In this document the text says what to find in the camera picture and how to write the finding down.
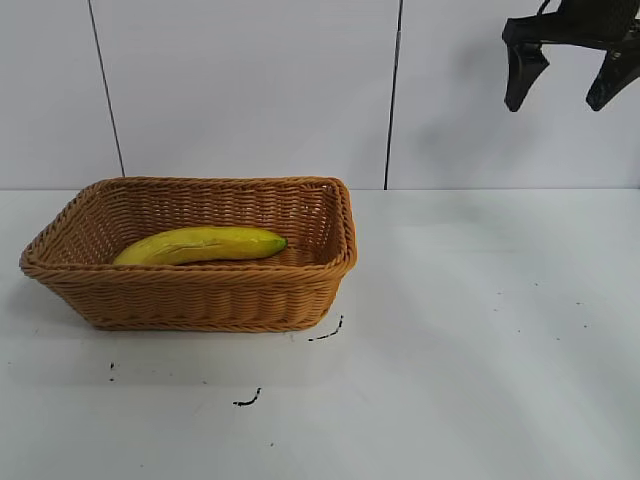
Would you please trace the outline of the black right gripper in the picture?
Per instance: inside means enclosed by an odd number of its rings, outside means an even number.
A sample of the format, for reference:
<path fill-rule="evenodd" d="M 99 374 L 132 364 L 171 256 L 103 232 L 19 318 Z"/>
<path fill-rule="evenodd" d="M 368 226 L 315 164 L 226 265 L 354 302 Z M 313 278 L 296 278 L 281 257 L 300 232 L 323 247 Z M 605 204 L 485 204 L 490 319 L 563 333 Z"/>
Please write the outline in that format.
<path fill-rule="evenodd" d="M 507 46 L 508 78 L 504 102 L 517 112 L 529 90 L 549 66 L 542 44 L 614 50 L 639 45 L 638 1 L 561 1 L 545 12 L 544 1 L 535 15 L 509 18 L 502 39 Z M 608 51 L 592 83 L 586 103 L 602 110 L 626 86 L 639 78 L 639 51 Z"/>

